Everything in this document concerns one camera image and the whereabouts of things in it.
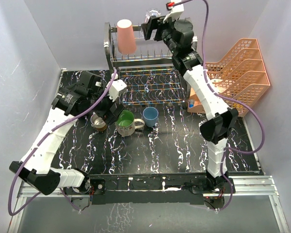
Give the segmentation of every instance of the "metal dish rack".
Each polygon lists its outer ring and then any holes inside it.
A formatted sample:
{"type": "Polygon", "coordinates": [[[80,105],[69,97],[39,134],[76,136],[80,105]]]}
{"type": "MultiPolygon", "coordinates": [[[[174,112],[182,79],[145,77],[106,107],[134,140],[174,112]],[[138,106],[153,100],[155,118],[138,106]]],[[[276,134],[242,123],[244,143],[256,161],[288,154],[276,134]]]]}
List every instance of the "metal dish rack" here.
{"type": "Polygon", "coordinates": [[[133,30],[137,52],[122,55],[117,51],[116,26],[105,23],[104,49],[109,70],[111,73],[114,68],[119,70],[119,78],[128,86],[127,92],[121,96],[122,103],[125,106],[167,104],[186,107],[191,87],[174,69],[172,53],[163,43],[159,50],[138,50],[138,44],[146,46],[153,43],[153,38],[145,41],[140,25],[133,26],[133,30]]]}

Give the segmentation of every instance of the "orange plastic organizer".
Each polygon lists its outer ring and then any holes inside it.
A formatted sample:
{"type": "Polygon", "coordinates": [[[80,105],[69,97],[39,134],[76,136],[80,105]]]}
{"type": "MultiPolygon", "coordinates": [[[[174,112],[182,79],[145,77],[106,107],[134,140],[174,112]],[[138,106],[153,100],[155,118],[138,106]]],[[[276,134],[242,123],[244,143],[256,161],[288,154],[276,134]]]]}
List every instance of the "orange plastic organizer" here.
{"type": "MultiPolygon", "coordinates": [[[[239,100],[250,107],[270,87],[256,39],[240,39],[219,62],[206,63],[206,66],[209,78],[221,95],[239,100]]],[[[189,113],[205,113],[193,89],[189,99],[194,100],[194,107],[188,108],[189,113]]],[[[226,103],[237,108],[241,117],[248,112],[240,104],[231,101],[226,103]]]]}

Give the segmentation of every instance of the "mug handle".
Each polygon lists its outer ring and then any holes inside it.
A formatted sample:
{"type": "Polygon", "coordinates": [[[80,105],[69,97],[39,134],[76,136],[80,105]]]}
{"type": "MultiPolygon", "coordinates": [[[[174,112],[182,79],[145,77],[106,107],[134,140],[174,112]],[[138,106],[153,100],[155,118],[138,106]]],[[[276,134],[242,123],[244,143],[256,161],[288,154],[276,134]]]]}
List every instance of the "mug handle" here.
{"type": "Polygon", "coordinates": [[[141,119],[135,119],[134,122],[135,123],[136,122],[140,122],[141,123],[141,125],[136,125],[135,129],[141,129],[141,128],[143,128],[145,126],[145,122],[143,120],[141,120],[141,119]]]}

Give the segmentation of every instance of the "pink cup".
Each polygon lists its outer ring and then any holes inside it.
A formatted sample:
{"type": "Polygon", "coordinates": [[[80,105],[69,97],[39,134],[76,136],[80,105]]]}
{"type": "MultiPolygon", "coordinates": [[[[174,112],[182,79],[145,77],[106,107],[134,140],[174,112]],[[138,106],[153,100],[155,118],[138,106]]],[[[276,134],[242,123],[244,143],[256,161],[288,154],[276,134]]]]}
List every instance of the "pink cup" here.
{"type": "Polygon", "coordinates": [[[128,19],[122,19],[117,23],[117,43],[118,51],[121,54],[135,53],[136,41],[132,23],[128,19]]]}

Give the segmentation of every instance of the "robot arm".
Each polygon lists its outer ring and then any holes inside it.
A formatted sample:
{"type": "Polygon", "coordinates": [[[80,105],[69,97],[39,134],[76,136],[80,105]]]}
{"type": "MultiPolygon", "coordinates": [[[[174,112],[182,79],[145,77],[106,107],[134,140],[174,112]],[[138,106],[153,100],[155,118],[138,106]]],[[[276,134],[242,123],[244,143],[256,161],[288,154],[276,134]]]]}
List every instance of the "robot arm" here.
{"type": "MultiPolygon", "coordinates": [[[[122,80],[114,81],[108,96],[94,109],[95,113],[102,117],[107,124],[114,123],[123,111],[124,106],[117,103],[117,100],[126,88],[127,86],[122,80]]],[[[51,168],[51,162],[57,149],[77,120],[67,123],[53,132],[51,132],[51,129],[88,109],[91,103],[99,98],[103,90],[101,77],[90,72],[83,72],[78,83],[67,88],[61,88],[34,144],[20,162],[14,161],[11,163],[10,170],[16,173],[31,151],[37,148],[34,155],[21,170],[19,177],[22,180],[44,195],[52,193],[56,188],[63,187],[75,187],[79,192],[86,192],[89,189],[89,178],[85,172],[77,168],[51,168]],[[38,147],[37,143],[48,132],[51,132],[51,134],[38,147]]]]}
{"type": "MultiPolygon", "coordinates": [[[[208,145],[207,176],[216,183],[221,177],[221,160],[227,137],[238,117],[238,111],[230,109],[209,89],[208,85],[211,85],[214,90],[215,87],[208,76],[205,81],[203,61],[199,54],[192,49],[193,25],[185,19],[179,19],[183,12],[183,4],[175,7],[169,7],[169,4],[166,6],[168,10],[171,10],[167,16],[151,16],[149,21],[143,23],[141,27],[145,40],[149,40],[152,31],[156,30],[154,40],[162,40],[168,46],[173,54],[174,67],[193,88],[205,109],[208,121],[201,125],[200,131],[208,145]]],[[[226,173],[225,160],[223,163],[223,172],[226,173]]]]}

